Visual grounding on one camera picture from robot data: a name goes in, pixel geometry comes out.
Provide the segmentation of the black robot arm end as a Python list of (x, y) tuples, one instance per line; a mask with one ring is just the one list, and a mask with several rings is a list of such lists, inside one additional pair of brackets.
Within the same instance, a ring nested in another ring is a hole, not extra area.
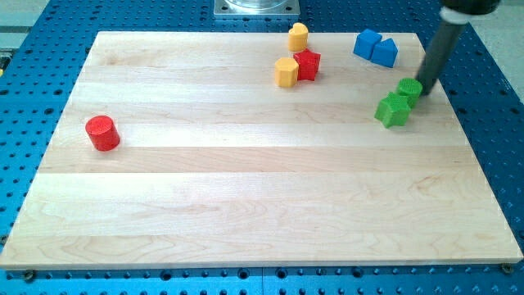
[(440, 0), (440, 3), (463, 14), (483, 16), (495, 11), (501, 0)]

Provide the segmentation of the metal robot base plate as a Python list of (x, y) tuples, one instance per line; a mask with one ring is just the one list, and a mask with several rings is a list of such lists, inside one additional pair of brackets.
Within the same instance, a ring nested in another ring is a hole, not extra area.
[(214, 16), (298, 16), (299, 0), (214, 0)]

